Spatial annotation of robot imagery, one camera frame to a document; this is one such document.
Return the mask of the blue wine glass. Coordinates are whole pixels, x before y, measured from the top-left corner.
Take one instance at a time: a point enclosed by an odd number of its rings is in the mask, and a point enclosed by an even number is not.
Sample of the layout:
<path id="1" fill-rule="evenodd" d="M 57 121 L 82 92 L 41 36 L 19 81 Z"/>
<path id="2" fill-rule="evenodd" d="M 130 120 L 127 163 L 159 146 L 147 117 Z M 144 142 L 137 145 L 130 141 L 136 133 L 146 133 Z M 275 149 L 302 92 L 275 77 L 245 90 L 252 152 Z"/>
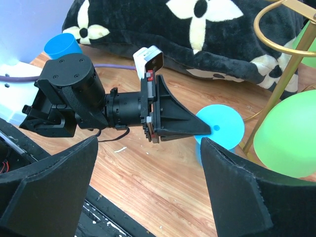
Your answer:
<path id="1" fill-rule="evenodd" d="M 72 53 L 83 54 L 74 35 L 70 33 L 61 33 L 51 38 L 44 46 L 44 52 L 51 59 L 58 59 Z"/>
<path id="2" fill-rule="evenodd" d="M 234 153 L 241 142 L 245 125 L 241 115 L 232 107 L 222 104 L 213 104 L 202 108 L 196 116 L 211 128 L 206 135 L 215 143 Z"/>

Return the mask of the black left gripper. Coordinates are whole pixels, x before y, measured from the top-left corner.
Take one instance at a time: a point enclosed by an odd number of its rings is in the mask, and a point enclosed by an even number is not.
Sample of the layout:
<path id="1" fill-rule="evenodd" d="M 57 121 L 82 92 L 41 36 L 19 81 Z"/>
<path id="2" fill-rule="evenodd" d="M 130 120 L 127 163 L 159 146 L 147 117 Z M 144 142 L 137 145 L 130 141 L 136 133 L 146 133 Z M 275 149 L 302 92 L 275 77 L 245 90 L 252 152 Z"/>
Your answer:
<path id="1" fill-rule="evenodd" d="M 145 72 L 140 91 L 120 93 L 112 88 L 105 97 L 105 112 L 108 127 L 128 134 L 130 127 L 140 126 L 153 143 L 211 134 L 210 126 L 181 104 L 154 70 Z"/>

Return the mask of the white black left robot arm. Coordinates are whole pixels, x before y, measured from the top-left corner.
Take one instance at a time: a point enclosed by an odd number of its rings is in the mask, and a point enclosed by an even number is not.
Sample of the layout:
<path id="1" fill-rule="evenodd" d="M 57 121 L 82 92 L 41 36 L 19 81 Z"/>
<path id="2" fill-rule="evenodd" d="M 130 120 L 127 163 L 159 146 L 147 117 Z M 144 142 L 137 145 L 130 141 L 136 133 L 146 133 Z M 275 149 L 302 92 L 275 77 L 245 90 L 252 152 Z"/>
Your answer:
<path id="1" fill-rule="evenodd" d="M 135 59 L 140 90 L 109 93 L 96 65 L 81 53 L 48 60 L 39 76 L 0 78 L 2 120 L 44 137 L 73 137 L 77 128 L 113 128 L 127 135 L 139 126 L 153 143 L 208 135 L 210 126 L 183 106 L 158 70 L 163 54 Z"/>

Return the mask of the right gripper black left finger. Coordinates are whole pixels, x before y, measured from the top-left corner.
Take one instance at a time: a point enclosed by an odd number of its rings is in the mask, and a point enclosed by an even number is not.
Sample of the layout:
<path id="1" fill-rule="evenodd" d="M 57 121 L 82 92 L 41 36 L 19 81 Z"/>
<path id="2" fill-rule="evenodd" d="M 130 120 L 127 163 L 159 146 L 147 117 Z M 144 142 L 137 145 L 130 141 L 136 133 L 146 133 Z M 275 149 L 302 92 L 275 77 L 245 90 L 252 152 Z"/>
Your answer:
<path id="1" fill-rule="evenodd" d="M 2 237 L 73 237 L 98 153 L 97 138 L 0 176 Z"/>

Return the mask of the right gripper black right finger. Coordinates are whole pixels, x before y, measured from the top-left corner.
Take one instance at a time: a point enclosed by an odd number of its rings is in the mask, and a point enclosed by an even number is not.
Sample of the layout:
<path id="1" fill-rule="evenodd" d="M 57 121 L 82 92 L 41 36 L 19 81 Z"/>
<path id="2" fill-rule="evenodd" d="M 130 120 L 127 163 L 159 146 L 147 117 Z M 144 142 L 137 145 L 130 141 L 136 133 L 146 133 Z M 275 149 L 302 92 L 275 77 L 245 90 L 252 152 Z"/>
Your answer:
<path id="1" fill-rule="evenodd" d="M 268 170 L 208 138 L 200 151 L 218 236 L 315 236 L 315 182 Z"/>

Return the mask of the blue wine glass front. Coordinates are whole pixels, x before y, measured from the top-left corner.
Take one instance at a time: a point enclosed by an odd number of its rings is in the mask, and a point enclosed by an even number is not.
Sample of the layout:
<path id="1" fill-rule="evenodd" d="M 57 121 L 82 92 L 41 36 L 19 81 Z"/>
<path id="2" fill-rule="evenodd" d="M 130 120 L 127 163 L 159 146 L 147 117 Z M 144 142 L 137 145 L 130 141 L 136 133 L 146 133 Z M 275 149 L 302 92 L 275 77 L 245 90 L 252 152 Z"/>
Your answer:
<path id="1" fill-rule="evenodd" d="M 72 53 L 83 54 L 74 35 L 70 33 L 61 33 L 51 38 L 44 46 L 44 52 L 51 59 L 58 59 Z"/>

